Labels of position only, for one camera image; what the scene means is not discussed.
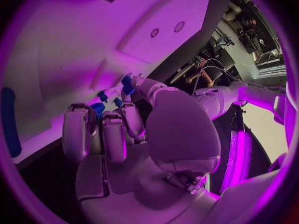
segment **blue handle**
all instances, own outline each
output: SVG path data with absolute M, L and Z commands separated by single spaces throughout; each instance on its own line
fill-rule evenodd
M 17 157 L 21 151 L 21 143 L 18 138 L 14 118 L 14 92 L 10 88 L 1 90 L 1 116 L 4 137 L 11 157 Z

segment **blue object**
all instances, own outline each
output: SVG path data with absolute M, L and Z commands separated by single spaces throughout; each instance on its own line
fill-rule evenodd
M 131 85 L 131 77 L 130 76 L 125 76 L 121 82 L 124 86 L 123 91 L 127 96 L 134 93 L 135 89 Z
M 97 118 L 102 117 L 103 111 L 105 109 L 105 106 L 104 106 L 103 103 L 95 103 L 95 104 L 91 105 L 90 107 L 93 108 L 96 111 Z
M 120 108 L 120 107 L 122 106 L 122 104 L 123 104 L 123 102 L 122 102 L 118 97 L 116 97 L 116 98 L 114 99 L 114 103 L 115 103 L 115 105 L 116 105 L 118 108 Z
M 107 103 L 108 96 L 105 95 L 104 91 L 98 92 L 98 97 L 100 98 L 101 102 Z
M 14 118 L 15 95 L 12 89 L 1 90 L 1 116 L 4 137 L 11 157 L 17 157 L 22 151 L 21 143 L 17 134 Z

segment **circular hole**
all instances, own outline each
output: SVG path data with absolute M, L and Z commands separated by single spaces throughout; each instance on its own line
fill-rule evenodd
M 159 33 L 159 29 L 156 28 L 156 29 L 154 29 L 154 30 L 151 32 L 150 36 L 151 36 L 152 38 L 154 38 L 155 36 L 158 35 L 158 33 Z
M 179 22 L 175 28 L 174 28 L 174 32 L 179 32 L 183 29 L 183 27 L 185 26 L 185 22 L 181 21 Z

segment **white robot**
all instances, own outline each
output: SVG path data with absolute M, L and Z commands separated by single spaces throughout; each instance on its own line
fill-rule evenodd
M 212 120 L 232 104 L 249 102 L 272 111 L 283 124 L 286 94 L 232 82 L 189 96 L 155 80 L 129 81 L 129 90 L 135 89 L 153 107 L 146 129 L 124 89 L 122 106 L 104 112 L 100 120 L 84 104 L 71 105 L 64 117 L 64 153 L 80 163 L 76 194 L 88 220 L 228 223 L 259 198 L 276 171 L 230 187 L 220 197 L 205 189 L 205 177 L 217 169 L 221 154 Z

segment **blue cap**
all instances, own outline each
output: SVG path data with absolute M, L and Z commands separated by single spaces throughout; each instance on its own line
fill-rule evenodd
M 95 104 L 91 105 L 90 107 L 93 108 L 96 111 L 97 118 L 102 117 L 103 111 L 105 109 L 105 106 L 104 106 L 103 103 L 95 103 Z
M 114 99 L 114 103 L 115 103 L 115 105 L 116 105 L 118 108 L 120 108 L 120 107 L 122 106 L 122 104 L 123 104 L 123 102 L 122 102 L 118 97 L 116 97 L 116 98 Z
M 130 76 L 125 76 L 121 82 L 124 86 L 123 91 L 127 96 L 134 93 L 135 89 L 131 85 L 131 77 Z
M 102 102 L 106 102 L 107 103 L 108 96 L 105 95 L 104 91 L 98 92 L 98 97 L 100 98 L 100 100 Z

